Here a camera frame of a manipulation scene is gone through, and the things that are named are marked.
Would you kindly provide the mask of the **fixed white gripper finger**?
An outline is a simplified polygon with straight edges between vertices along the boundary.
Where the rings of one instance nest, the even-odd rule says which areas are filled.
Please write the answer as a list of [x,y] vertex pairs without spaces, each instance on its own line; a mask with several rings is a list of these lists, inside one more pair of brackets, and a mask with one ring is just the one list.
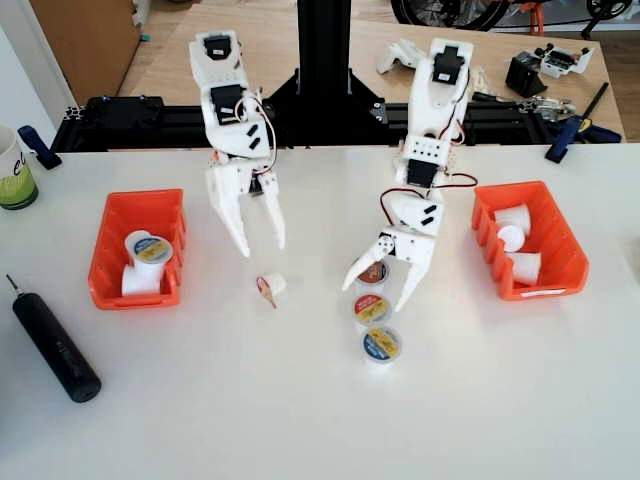
[[240,253],[250,248],[240,210],[240,197],[249,191],[250,170],[235,163],[214,165],[205,173],[209,201]]
[[398,237],[396,258],[409,263],[409,270],[395,310],[400,311],[427,274],[434,253],[432,237]]

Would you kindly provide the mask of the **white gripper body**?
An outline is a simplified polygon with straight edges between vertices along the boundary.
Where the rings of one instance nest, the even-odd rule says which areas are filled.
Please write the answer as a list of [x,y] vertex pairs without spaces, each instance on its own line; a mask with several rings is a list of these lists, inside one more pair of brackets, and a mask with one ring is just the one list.
[[391,209],[402,224],[421,234],[438,234],[444,204],[417,197],[395,197]]
[[210,145],[227,155],[243,158],[265,158],[270,155],[264,120],[208,126],[205,133]]

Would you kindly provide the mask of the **moving white gripper finger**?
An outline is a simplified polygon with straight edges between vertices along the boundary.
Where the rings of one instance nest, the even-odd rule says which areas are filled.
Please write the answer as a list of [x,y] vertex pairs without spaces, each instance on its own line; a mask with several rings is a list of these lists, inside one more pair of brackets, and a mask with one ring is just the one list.
[[383,234],[374,244],[360,255],[351,265],[342,283],[342,290],[346,291],[352,283],[375,262],[391,255],[395,250],[395,239],[391,235]]
[[263,203],[269,215],[276,243],[279,249],[286,246],[286,224],[279,203],[279,182],[276,174],[262,174],[260,185],[263,191]]

